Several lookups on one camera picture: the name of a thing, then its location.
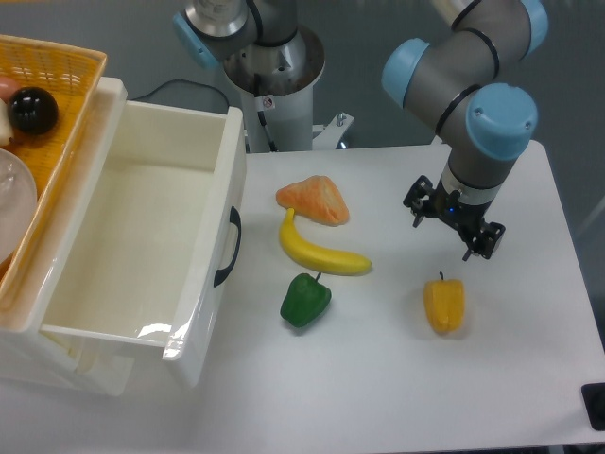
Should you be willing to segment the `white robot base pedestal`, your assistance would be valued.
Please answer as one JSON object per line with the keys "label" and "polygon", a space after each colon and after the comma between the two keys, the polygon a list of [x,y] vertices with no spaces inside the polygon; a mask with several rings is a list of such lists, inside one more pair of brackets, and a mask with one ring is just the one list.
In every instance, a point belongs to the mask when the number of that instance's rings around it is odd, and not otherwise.
{"label": "white robot base pedestal", "polygon": [[329,150],[343,147],[354,123],[344,112],[326,125],[314,123],[314,86],[325,66],[319,37],[299,26],[282,45],[251,44],[223,62],[240,94],[250,153]]}

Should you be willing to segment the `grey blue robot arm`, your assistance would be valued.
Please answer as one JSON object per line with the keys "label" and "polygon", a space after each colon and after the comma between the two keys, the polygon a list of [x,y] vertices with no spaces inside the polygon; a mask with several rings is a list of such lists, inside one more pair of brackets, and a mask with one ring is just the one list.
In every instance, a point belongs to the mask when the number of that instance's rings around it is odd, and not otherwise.
{"label": "grey blue robot arm", "polygon": [[[404,204],[416,221],[437,218],[455,230],[468,255],[490,258],[505,232],[485,214],[538,123],[524,90],[499,73],[545,39],[538,1],[438,1],[452,29],[433,46],[399,45],[381,84],[450,149],[437,183],[420,177]],[[325,65],[321,41],[302,26],[293,1],[191,1],[173,19],[182,46],[201,67],[221,67],[243,103],[253,152],[309,150],[313,88]]]}

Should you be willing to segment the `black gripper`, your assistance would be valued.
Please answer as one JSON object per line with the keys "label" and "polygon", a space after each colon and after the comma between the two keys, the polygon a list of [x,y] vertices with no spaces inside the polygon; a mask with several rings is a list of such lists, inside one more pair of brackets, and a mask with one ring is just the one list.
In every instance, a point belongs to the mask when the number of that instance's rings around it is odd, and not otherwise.
{"label": "black gripper", "polygon": [[467,246],[463,261],[472,255],[489,260],[506,232],[506,227],[500,223],[485,222],[488,190],[463,183],[453,174],[444,174],[436,184],[421,175],[409,188],[403,205],[414,217],[414,228],[434,214],[457,230]]}

